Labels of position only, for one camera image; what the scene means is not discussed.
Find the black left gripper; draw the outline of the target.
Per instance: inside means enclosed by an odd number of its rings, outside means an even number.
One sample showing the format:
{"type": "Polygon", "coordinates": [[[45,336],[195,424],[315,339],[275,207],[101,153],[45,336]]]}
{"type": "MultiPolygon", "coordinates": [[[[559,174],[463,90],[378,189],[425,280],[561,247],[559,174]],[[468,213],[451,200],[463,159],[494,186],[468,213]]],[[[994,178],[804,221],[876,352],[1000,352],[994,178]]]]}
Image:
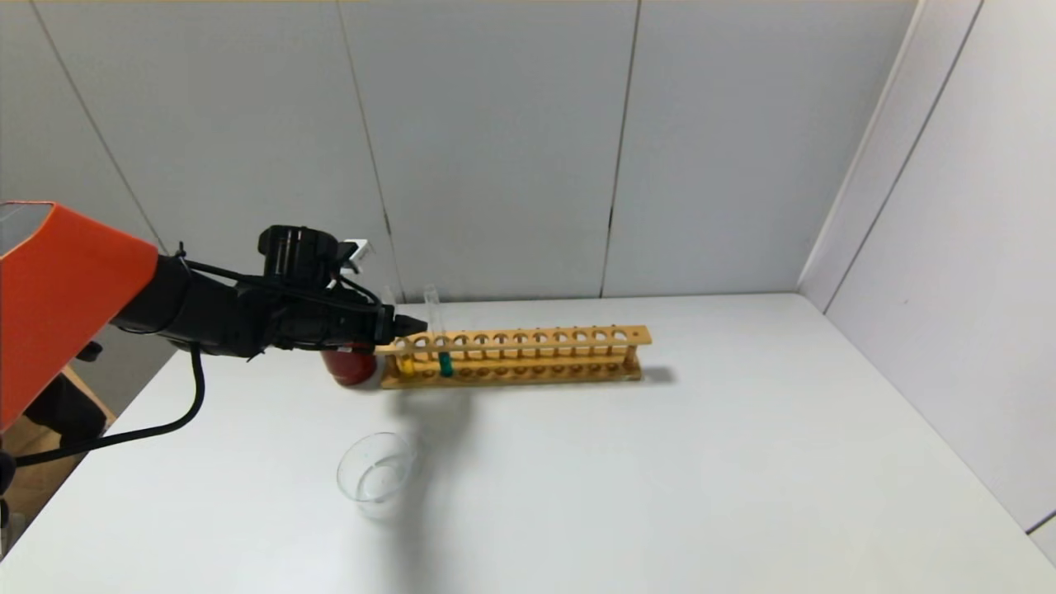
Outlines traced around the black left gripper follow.
{"type": "Polygon", "coordinates": [[[390,307],[332,309],[322,330],[322,342],[328,346],[377,346],[393,341],[393,336],[412,336],[427,332],[427,321],[395,314],[390,307]]]}

